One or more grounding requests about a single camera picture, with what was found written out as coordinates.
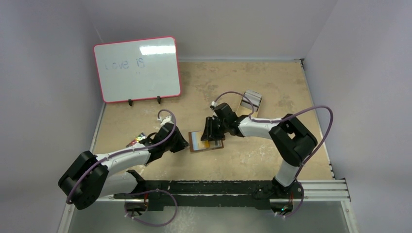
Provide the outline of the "aluminium rail frame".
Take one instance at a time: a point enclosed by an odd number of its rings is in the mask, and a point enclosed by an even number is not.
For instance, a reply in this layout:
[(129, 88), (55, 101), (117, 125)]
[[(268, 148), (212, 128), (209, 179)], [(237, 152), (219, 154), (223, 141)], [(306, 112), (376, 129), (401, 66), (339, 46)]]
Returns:
[(179, 207), (252, 207), (287, 215), (304, 201), (350, 200), (344, 180), (301, 181), (287, 191), (276, 188), (272, 181), (119, 181), (110, 178), (106, 183), (78, 187), (70, 202), (79, 210), (98, 199), (124, 201), (128, 211), (162, 211), (166, 206)]

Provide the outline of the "pack of coloured markers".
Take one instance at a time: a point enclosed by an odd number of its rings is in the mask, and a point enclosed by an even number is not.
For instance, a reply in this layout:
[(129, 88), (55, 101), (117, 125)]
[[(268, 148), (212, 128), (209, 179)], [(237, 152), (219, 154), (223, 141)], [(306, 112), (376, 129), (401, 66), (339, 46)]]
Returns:
[(126, 148), (140, 148), (145, 147), (145, 144), (148, 142), (148, 137), (145, 133), (140, 133), (136, 136), (131, 142), (126, 145)]

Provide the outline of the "beige oval card tray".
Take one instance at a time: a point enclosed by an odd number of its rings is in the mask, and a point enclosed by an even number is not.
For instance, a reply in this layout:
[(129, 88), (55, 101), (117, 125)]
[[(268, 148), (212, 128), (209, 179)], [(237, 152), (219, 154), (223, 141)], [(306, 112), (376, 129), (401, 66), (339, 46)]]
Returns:
[(242, 106), (240, 106), (240, 104), (239, 104), (239, 106), (238, 106), (238, 108), (237, 108), (237, 111), (236, 111), (236, 113), (237, 113), (237, 115), (249, 115), (249, 114), (251, 114), (252, 113), (252, 117), (257, 117), (257, 115), (258, 115), (258, 111), (257, 112), (254, 112), (253, 110), (249, 110), (249, 109), (247, 109), (247, 108), (245, 108), (245, 107), (242, 107)]

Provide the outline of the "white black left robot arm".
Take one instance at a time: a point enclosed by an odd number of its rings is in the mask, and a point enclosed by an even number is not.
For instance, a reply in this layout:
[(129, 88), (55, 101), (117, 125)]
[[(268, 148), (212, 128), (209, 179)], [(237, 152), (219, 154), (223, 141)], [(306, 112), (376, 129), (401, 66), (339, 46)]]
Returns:
[(165, 123), (156, 133), (151, 133), (125, 149), (111, 153), (82, 152), (58, 181), (66, 194), (67, 204), (79, 210), (93, 204), (97, 198), (107, 196), (109, 178), (137, 165), (147, 165), (160, 159), (164, 153), (186, 149), (188, 141), (173, 123)]

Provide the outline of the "pink framed whiteboard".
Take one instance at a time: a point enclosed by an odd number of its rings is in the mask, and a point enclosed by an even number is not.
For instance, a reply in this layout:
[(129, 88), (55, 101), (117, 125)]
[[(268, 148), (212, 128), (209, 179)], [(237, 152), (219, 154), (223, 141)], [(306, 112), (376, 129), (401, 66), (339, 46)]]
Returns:
[(181, 94), (177, 47), (172, 36), (100, 43), (93, 52), (105, 103)]

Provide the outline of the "brown leather card holder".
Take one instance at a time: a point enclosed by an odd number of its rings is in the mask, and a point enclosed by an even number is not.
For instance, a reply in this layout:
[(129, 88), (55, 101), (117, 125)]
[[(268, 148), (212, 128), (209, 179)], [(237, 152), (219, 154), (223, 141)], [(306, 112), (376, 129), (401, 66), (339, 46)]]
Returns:
[(189, 150), (190, 152), (203, 152), (208, 150), (223, 149), (223, 141), (202, 141), (201, 131), (189, 132)]

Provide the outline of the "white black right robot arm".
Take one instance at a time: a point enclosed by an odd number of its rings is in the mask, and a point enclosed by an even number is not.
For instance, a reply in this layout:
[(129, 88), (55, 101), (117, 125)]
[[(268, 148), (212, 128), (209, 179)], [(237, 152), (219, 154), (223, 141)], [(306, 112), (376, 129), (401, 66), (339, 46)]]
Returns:
[(292, 114), (275, 119), (238, 116), (227, 103), (212, 107), (212, 110), (213, 116), (206, 118), (201, 141), (224, 140), (227, 133), (272, 140), (283, 159), (272, 180), (273, 192), (280, 198), (291, 193), (304, 161), (318, 146), (316, 137), (309, 129)]

